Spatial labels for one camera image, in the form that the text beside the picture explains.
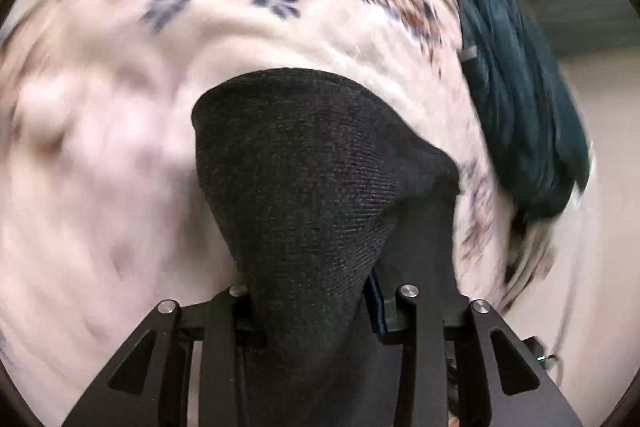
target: white fleece blanket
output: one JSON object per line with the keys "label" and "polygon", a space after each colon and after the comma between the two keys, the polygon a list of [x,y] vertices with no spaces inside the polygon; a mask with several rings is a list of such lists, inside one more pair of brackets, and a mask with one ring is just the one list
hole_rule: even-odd
{"label": "white fleece blanket", "polygon": [[238,279],[198,192],[190,123],[238,74],[341,74],[449,153],[461,290],[502,297],[508,217],[455,0],[18,0],[1,35],[0,356],[46,427],[156,302]]}

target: screw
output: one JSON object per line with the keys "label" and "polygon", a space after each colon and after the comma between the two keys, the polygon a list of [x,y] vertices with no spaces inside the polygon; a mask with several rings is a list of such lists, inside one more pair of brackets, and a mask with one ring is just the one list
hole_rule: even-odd
{"label": "screw", "polygon": [[480,299],[478,301],[474,301],[473,307],[478,313],[485,314],[485,313],[488,313],[489,310],[491,309],[491,304],[489,304],[487,301],[483,301],[482,299]]}
{"label": "screw", "polygon": [[173,313],[175,310],[175,301],[166,300],[158,304],[158,311],[162,314]]}
{"label": "screw", "polygon": [[400,286],[400,293],[407,298],[413,299],[418,296],[420,290],[418,290],[418,286],[414,286],[413,284],[405,284],[404,286]]}
{"label": "screw", "polygon": [[229,288],[229,293],[232,297],[242,297],[249,293],[249,290],[246,288],[244,284],[234,284]]}

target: blurry blanket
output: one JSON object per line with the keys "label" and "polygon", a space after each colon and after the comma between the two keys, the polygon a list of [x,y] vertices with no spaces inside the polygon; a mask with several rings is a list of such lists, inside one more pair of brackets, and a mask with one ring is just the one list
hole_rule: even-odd
{"label": "blurry blanket", "polygon": [[462,70],[500,183],[525,221],[564,210],[589,147],[558,63],[516,0],[458,0]]}
{"label": "blurry blanket", "polygon": [[156,302],[238,279],[198,190],[190,112],[239,74],[340,74],[444,150],[460,288],[502,297],[509,216],[456,0],[18,0],[0,39],[0,357],[46,427]]}

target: fabric texture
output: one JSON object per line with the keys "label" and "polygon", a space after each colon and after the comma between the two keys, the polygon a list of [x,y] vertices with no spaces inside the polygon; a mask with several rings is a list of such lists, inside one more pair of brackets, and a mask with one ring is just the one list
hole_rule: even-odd
{"label": "fabric texture", "polygon": [[268,338],[247,362],[252,425],[388,427],[399,351],[378,345],[364,281],[409,200],[428,202],[424,242],[392,261],[411,281],[421,257],[450,255],[455,163],[320,71],[237,77],[203,95],[193,123],[200,187]]}
{"label": "fabric texture", "polygon": [[501,300],[509,217],[456,0],[18,0],[0,41],[0,357],[46,427],[157,302],[238,280],[190,114],[239,74],[350,78],[446,152],[460,289]]}
{"label": "fabric texture", "polygon": [[500,183],[526,220],[562,213],[589,148],[540,29],[516,0],[458,0],[462,70]]}

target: white cloth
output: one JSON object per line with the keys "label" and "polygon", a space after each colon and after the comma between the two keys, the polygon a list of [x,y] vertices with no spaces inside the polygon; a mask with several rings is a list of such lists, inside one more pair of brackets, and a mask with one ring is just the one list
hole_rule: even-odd
{"label": "white cloth", "polygon": [[502,297],[507,227],[455,0],[18,0],[3,30],[1,356],[46,427],[156,302],[237,279],[198,192],[190,111],[238,74],[341,74],[449,153],[461,290]]}

